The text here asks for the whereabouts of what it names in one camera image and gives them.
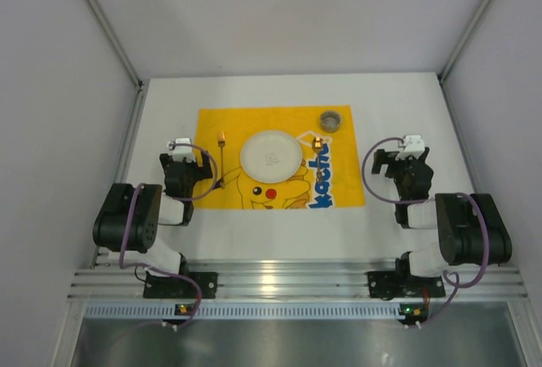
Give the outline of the copper fork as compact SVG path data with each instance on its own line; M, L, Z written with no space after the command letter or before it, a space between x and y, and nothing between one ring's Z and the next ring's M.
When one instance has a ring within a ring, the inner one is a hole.
M225 148L225 134L221 132L218 136L218 148L219 148L219 158L220 158L220 178L219 186L224 189L224 148Z

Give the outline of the yellow Pikachu placemat cloth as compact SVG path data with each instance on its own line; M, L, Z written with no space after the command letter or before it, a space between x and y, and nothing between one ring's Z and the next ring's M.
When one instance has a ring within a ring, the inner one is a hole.
M342 117L339 130L321 130L319 116L334 110ZM300 144L301 167L290 179L265 184L250 178L241 168L243 144L260 131L277 130ZM197 146L208 150L220 168L218 136L225 134L224 181L221 187L196 202L200 209L330 209L365 203L351 109L339 106L267 108L217 108L200 111L196 126ZM316 182L315 136L323 138L320 164L323 179Z

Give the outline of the small grey cup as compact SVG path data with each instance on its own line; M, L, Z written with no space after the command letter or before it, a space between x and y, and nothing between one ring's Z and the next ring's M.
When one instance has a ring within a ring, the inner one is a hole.
M337 132L341 123L341 115L334 110L324 111L319 116L319 126L321 130L329 134Z

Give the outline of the copper spoon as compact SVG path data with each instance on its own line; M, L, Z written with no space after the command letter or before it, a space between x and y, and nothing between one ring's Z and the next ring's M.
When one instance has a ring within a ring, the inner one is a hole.
M323 179L323 174L321 170L321 164L320 164L320 153L323 150L323 138L320 136L315 136L312 140L312 150L316 154L315 162L317 163L317 171L316 171L316 182L320 183Z

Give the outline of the white paper plate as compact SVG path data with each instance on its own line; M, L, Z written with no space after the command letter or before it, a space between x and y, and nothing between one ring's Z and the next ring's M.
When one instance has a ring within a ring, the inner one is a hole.
M241 168L255 181L265 184L290 179L301 167L303 154L299 142L277 130L260 131L242 146Z

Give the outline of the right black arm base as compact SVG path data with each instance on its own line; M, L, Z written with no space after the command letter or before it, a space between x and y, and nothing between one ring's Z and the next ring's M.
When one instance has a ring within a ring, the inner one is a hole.
M374 270L367 273L371 298L390 301L395 298L445 297L442 278L420 277L411 273L409 253L395 260L393 270Z

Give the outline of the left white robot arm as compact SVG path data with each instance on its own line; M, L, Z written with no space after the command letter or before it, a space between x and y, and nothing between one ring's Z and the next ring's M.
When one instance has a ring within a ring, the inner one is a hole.
M163 184L111 185L92 228L92 239L119 256L119 267L142 267L159 277L186 280L187 260L158 237L160 225L188 225L194 202L217 184L218 166L209 152L175 142L162 153Z

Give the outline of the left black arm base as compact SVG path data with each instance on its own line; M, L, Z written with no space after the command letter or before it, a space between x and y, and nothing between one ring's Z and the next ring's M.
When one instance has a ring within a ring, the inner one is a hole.
M138 280L144 282L143 297L146 299L196 299L196 288L188 281L162 274L145 272L136 266L134 274ZM201 289L203 299L215 299L218 289L218 273L207 271L190 271L188 277Z

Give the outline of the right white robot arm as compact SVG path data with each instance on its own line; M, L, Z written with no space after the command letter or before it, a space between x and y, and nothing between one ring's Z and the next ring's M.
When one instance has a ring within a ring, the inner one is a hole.
M405 230L430 230L436 240L426 247L403 253L395 260L395 272L403 279L451 276L451 269L475 264L478 274L468 286L482 278L494 264L512 258L512 239L495 200L487 193L440 192L430 194L434 170L426 163L429 148L397 151L373 147L362 163L371 158L371 173L393 181L397 198L381 197L395 207L395 222Z

